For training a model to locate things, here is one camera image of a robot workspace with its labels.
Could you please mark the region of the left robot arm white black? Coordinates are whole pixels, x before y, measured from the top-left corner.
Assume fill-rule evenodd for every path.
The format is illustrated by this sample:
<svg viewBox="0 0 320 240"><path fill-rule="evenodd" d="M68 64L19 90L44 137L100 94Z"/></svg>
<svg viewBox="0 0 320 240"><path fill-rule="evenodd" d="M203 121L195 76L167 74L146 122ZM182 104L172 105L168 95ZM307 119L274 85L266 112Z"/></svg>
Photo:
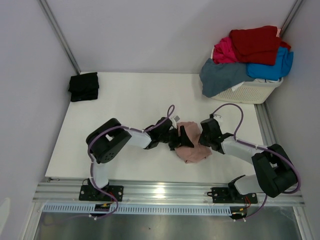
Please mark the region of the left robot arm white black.
<svg viewBox="0 0 320 240"><path fill-rule="evenodd" d="M125 145L150 150L159 143L168 144L170 150L186 147L194 149L184 126L176 127L171 119L162 117L155 125L139 130L122 125L111 118L94 130L85 140L87 153L91 159L89 180L93 186L90 194L101 201L108 195L109 178L107 163L113 160Z"/></svg>

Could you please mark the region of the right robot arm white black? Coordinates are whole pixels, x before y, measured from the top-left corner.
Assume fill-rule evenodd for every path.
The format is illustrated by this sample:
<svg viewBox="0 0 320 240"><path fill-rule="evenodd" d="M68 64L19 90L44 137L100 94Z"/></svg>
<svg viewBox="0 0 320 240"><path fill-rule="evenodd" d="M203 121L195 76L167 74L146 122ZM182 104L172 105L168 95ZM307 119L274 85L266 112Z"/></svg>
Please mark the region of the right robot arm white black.
<svg viewBox="0 0 320 240"><path fill-rule="evenodd" d="M253 175L243 175L228 183L228 198L240 202L247 194L264 193L275 198L289 194L289 188L299 183L298 174L284 149L274 144L259 146L236 139L231 133L222 133L214 118L200 123L202 133L199 143L223 155L233 156L252 164Z"/></svg>

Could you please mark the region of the pink t shirt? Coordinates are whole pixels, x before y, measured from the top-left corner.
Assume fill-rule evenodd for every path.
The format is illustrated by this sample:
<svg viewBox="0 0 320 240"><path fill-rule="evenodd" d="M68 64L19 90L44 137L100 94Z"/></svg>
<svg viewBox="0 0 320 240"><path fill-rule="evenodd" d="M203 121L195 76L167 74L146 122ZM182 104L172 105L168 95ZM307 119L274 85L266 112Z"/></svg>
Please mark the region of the pink t shirt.
<svg viewBox="0 0 320 240"><path fill-rule="evenodd" d="M179 146L175 149L176 154L186 163L198 163L203 159L212 155L212 151L209 147L201 145L199 139L201 136L200 128L198 124L193 121L178 122L178 134L180 135L180 127L184 127L186 135L192 142L194 147Z"/></svg>

